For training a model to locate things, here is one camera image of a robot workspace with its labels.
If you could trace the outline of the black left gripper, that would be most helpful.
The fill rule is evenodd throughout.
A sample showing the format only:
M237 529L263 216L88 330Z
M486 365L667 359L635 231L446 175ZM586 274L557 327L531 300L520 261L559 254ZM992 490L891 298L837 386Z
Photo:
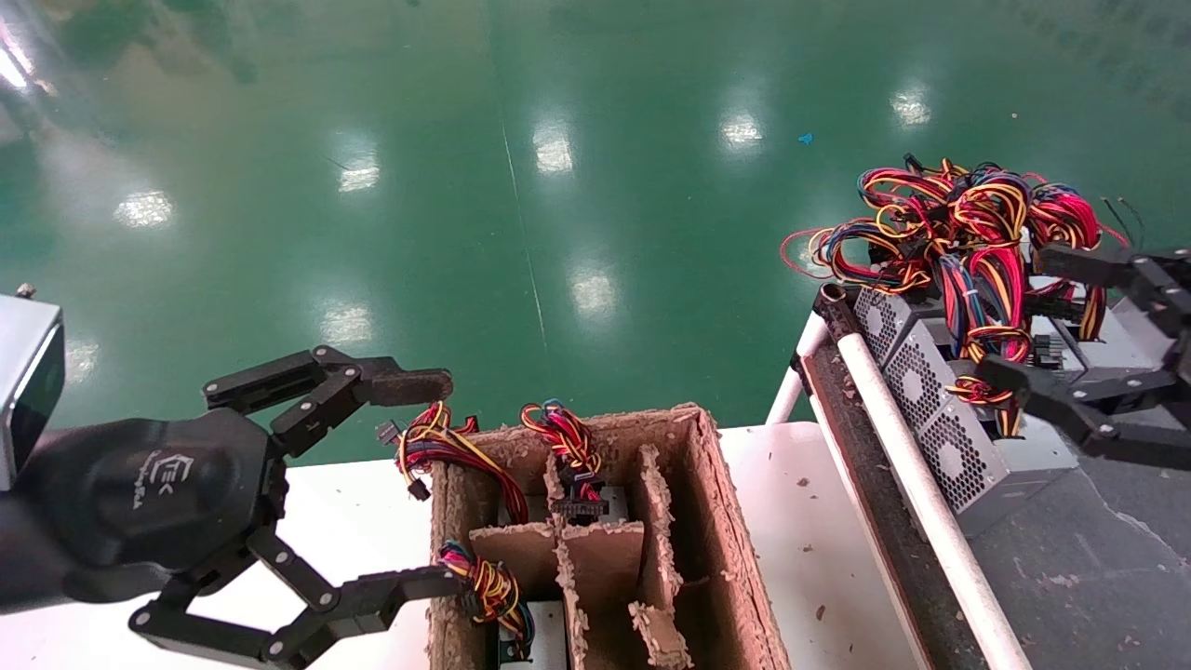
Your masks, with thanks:
M110 605L163 589L127 621L136 635L249 669L307 669L336 643L384 633L403 606L456 596L463 581L430 565L331 586L266 527L283 508L282 453L300 457L364 406L428 406L451 392L443 368L318 346L213 378L202 395L217 411L202 417L46 433L19 475L19 603ZM287 400L272 434L247 419ZM188 610L255 563L305 603L292 624L269 632Z

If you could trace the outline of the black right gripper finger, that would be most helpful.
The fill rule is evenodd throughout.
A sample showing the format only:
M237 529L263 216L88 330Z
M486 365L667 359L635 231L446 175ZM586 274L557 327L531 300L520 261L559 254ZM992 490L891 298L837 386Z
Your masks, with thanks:
M996 355L977 369L984 382L1010 392L1021 411L1050 424L1091 458L1190 468L1187 339L1170 347L1160 368L1096 382L1067 384Z
M1045 275L1114 288L1143 309L1158 327L1187 327L1190 323L1187 248L1137 253L1128 249L1097 251L1054 243L1039 251L1039 263Z

